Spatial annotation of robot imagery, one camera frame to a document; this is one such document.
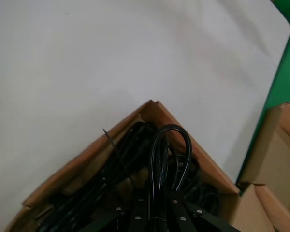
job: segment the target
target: white surface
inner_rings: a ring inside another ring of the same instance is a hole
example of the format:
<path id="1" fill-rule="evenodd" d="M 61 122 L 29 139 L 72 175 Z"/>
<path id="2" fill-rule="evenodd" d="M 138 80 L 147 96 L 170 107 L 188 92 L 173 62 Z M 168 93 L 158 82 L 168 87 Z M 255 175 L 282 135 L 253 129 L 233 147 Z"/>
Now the white surface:
<path id="1" fill-rule="evenodd" d="M 269 0 L 0 0 L 0 231 L 148 99 L 235 180 L 289 33 Z"/>

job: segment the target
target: green surface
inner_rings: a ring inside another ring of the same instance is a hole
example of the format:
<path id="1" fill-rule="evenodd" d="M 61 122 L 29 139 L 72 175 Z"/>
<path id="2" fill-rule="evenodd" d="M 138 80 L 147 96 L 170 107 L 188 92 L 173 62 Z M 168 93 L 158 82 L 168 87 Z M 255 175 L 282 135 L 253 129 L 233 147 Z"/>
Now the green surface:
<path id="1" fill-rule="evenodd" d="M 288 20 L 290 24 L 290 0 L 275 0 L 274 4 L 280 10 L 280 12 L 284 15 L 284 17 Z M 273 81 L 271 90 L 269 92 L 266 103 L 264 105 L 255 133 L 252 137 L 243 167 L 247 163 L 247 159 L 249 158 L 249 154 L 252 150 L 256 135 L 259 131 L 259 128 L 263 121 L 266 110 L 273 106 L 282 104 L 284 102 L 290 102 L 290 38 L 286 46 L 284 55 L 279 64 L 279 67 L 277 69 L 275 79 Z"/>

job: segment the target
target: open cardboard box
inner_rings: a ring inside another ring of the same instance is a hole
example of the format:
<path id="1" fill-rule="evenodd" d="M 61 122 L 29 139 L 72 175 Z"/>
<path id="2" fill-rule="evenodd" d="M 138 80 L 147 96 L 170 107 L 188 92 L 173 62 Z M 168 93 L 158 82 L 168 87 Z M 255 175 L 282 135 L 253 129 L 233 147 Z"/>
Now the open cardboard box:
<path id="1" fill-rule="evenodd" d="M 290 211 L 290 104 L 265 115 L 239 185 L 266 185 Z"/>
<path id="2" fill-rule="evenodd" d="M 153 122 L 159 127 L 165 124 L 179 125 L 176 119 L 160 102 L 150 100 L 113 127 L 108 133 L 116 143 L 126 133 L 127 129 L 135 121 L 139 120 Z M 171 131 L 168 136 L 172 140 L 172 143 L 177 146 L 178 150 L 185 149 L 185 142 L 179 134 Z M 193 158 L 197 159 L 200 164 L 203 182 L 215 186 L 221 194 L 222 206 L 220 218 L 226 220 L 231 225 L 240 227 L 244 232 L 252 231 L 249 226 L 245 229 L 240 225 L 242 223 L 241 220 L 246 220 L 250 217 L 254 218 L 255 212 L 249 211 L 249 214 L 246 213 L 245 217 L 238 216 L 240 212 L 246 212 L 246 205 L 241 203 L 242 199 L 238 195 L 239 189 L 192 137 L 191 141 Z M 39 222 L 43 220 L 43 217 L 40 217 L 40 215 L 43 215 L 43 212 L 52 208 L 48 202 L 49 197 L 55 193 L 71 195 L 77 191 L 99 171 L 112 149 L 105 135 L 94 141 L 79 156 L 46 180 L 23 202 L 23 208 L 18 212 L 6 230 L 11 232 L 35 231 Z M 137 188 L 141 188 L 144 185 L 144 176 L 146 175 L 146 172 L 140 172 L 132 177 L 137 184 Z M 126 193 L 131 191 L 127 183 L 120 183 L 119 188 L 124 189 Z M 262 230 L 263 226 L 258 228 L 255 231 L 264 231 Z"/>

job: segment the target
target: brown cardboard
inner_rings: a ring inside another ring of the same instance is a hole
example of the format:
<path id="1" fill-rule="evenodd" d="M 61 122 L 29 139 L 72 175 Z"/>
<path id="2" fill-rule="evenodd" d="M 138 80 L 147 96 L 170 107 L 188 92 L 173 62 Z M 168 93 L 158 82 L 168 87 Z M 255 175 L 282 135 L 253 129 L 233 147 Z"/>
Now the brown cardboard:
<path id="1" fill-rule="evenodd" d="M 290 212 L 266 186 L 250 185 L 229 210 L 230 225 L 241 232 L 290 232 Z"/>
<path id="2" fill-rule="evenodd" d="M 142 120 L 153 122 L 157 126 L 165 124 L 179 125 L 160 102 L 153 102 L 150 100 L 113 127 L 108 134 L 115 142 L 118 141 L 131 124 L 141 120 L 140 117 Z M 179 134 L 176 132 L 170 133 L 170 139 L 176 141 L 176 145 L 179 149 L 184 149 L 185 144 Z M 226 194 L 228 198 L 237 199 L 239 192 L 238 188 L 196 141 L 194 139 L 191 140 L 193 157 L 198 159 L 203 180 L 206 183 L 214 185 L 220 193 Z M 112 147 L 105 135 L 94 141 L 79 156 L 41 184 L 41 186 L 23 202 L 23 209 L 10 223 L 7 231 L 34 231 L 38 226 L 35 218 L 49 208 L 47 204 L 49 196 L 58 192 L 67 195 L 75 192 L 103 166 L 111 150 Z"/>
<path id="3" fill-rule="evenodd" d="M 271 223 L 281 232 L 290 232 L 290 212 L 267 186 L 254 186 Z"/>
<path id="4" fill-rule="evenodd" d="M 250 185 L 239 200 L 230 225 L 241 232 L 274 232 L 265 210 L 263 209 L 254 189 Z"/>
<path id="5" fill-rule="evenodd" d="M 290 211 L 290 104 L 270 109 L 240 184 L 266 185 Z"/>

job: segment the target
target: black wire bundle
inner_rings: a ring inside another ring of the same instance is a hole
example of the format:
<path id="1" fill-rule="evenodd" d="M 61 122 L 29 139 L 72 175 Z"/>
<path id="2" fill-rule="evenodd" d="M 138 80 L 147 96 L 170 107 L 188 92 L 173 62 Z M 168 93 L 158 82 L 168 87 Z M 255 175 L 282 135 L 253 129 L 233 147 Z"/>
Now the black wire bundle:
<path id="1" fill-rule="evenodd" d="M 184 155 L 169 141 L 168 131 L 181 134 L 186 144 Z M 106 194 L 121 181 L 129 178 L 135 189 L 130 176 L 143 167 L 149 169 L 149 231 L 167 231 L 166 189 L 184 192 L 186 200 L 217 214 L 219 196 L 215 188 L 201 183 L 200 167 L 197 160 L 191 160 L 191 140 L 183 128 L 170 124 L 157 130 L 151 123 L 137 122 L 117 145 L 106 132 L 105 135 L 114 150 L 103 168 L 72 196 L 59 199 L 53 196 L 51 203 L 55 209 L 41 223 L 38 232 L 74 232 L 84 227 Z"/>
<path id="2" fill-rule="evenodd" d="M 172 189 L 179 191 L 184 183 L 191 161 L 192 145 L 187 132 L 180 126 L 170 124 L 160 128 L 153 138 L 150 157 L 149 157 L 149 179 L 150 179 L 150 231 L 167 231 L 166 205 L 165 205 L 165 185 L 169 166 L 169 150 L 173 151 L 173 146 L 168 141 L 165 133 L 167 131 L 176 131 L 181 134 L 186 144 L 184 164 L 181 174 L 174 175 Z"/>
<path id="3" fill-rule="evenodd" d="M 147 165 L 155 131 L 155 126 L 150 123 L 137 122 L 132 125 L 99 173 L 74 195 L 56 202 L 54 211 L 37 231 L 73 232 L 88 224 L 91 214 L 105 195 L 115 185 Z"/>

